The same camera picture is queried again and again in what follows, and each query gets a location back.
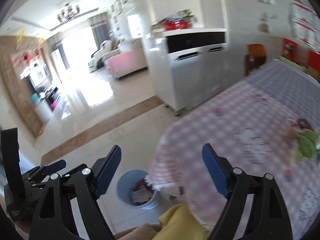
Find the green wrapper trash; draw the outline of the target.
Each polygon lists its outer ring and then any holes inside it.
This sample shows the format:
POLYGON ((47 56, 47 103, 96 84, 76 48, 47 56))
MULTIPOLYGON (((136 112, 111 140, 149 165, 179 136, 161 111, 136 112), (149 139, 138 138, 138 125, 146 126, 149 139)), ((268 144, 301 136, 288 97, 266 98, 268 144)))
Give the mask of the green wrapper trash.
POLYGON ((319 154, 319 127, 312 127, 306 119, 296 119, 288 131, 298 161, 315 159, 319 154))

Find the pink grey checkered tablecloth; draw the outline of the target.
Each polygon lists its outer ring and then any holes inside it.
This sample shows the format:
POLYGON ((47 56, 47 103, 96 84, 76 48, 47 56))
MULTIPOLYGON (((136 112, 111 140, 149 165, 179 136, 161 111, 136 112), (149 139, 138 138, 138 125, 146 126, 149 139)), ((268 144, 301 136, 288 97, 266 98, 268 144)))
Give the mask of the pink grey checkered tablecloth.
POLYGON ((319 213, 319 159, 296 159, 289 129, 298 119, 319 129, 319 83, 281 61, 272 61, 172 125, 161 137, 147 177, 156 189, 181 187, 190 212, 207 230, 226 199, 202 159, 217 155, 254 176, 274 176, 289 213, 294 239, 319 213))

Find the yellow cloth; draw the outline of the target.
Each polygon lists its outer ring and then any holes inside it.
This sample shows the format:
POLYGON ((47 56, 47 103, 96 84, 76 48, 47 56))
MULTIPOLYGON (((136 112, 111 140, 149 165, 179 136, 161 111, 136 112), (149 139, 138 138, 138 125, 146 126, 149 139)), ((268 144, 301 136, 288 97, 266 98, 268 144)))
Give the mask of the yellow cloth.
POLYGON ((162 228, 153 239, 203 240, 208 238, 208 232, 190 213, 186 203, 173 206, 159 217, 159 221, 162 228))

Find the white sideboard cabinet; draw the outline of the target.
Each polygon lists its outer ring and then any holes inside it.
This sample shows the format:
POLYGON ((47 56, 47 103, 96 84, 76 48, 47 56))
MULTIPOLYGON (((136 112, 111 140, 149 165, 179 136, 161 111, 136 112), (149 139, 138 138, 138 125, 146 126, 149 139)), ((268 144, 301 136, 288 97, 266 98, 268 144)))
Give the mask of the white sideboard cabinet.
POLYGON ((153 31, 147 52, 156 96, 176 115, 189 111, 222 90, 227 30, 192 28, 153 31))

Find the potted plant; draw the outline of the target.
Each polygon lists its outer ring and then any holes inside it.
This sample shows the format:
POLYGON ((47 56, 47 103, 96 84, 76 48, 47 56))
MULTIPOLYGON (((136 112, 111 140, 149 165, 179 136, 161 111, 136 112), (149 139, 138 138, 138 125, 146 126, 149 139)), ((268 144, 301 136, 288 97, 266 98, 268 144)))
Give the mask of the potted plant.
POLYGON ((193 14, 191 9, 184 9, 177 12, 176 17, 188 22, 197 22, 197 17, 193 14))

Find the beige sofa pink blanket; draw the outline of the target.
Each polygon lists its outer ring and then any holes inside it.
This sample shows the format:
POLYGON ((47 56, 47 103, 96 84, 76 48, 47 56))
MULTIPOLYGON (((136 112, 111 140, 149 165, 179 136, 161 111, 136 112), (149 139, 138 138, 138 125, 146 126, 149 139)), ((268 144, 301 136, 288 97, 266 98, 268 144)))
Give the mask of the beige sofa pink blanket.
POLYGON ((91 55, 88 70, 92 73, 103 67, 115 79, 147 68, 141 39, 117 40, 114 43, 111 40, 104 41, 91 55))

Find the black chandelier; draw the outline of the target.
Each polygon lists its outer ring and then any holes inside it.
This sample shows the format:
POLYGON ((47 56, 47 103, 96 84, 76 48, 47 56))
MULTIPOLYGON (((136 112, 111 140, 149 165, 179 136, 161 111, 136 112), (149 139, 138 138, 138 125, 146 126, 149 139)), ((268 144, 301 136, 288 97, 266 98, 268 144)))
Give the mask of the black chandelier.
POLYGON ((76 5, 74 8, 70 3, 67 3, 61 12, 57 15, 59 23, 66 23, 80 14, 80 7, 76 5))

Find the light blue trash bin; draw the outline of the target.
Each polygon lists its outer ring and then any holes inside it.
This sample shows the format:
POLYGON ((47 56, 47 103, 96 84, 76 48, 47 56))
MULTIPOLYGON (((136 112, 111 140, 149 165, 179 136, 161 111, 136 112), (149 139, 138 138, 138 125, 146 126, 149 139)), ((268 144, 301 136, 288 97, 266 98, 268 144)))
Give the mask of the light blue trash bin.
POLYGON ((160 195, 146 181, 148 172, 140 169, 125 172, 117 182, 119 201, 131 208, 151 210, 160 202, 160 195))

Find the wooden chair by wall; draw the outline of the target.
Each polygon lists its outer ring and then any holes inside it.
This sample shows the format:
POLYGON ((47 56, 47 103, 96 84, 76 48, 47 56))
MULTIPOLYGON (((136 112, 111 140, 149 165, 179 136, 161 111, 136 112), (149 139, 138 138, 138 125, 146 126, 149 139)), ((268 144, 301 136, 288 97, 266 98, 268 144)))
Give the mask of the wooden chair by wall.
POLYGON ((267 59, 265 47, 262 44, 249 44, 245 57, 245 76, 262 66, 267 59))

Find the tv stand unit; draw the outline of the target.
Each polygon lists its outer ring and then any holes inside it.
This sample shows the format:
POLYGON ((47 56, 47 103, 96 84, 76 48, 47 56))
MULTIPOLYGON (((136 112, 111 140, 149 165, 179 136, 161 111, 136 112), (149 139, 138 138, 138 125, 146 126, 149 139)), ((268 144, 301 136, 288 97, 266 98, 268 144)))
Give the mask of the tv stand unit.
POLYGON ((24 69, 20 78, 28 89, 36 114, 42 122, 47 123, 61 98, 47 65, 34 62, 24 69))

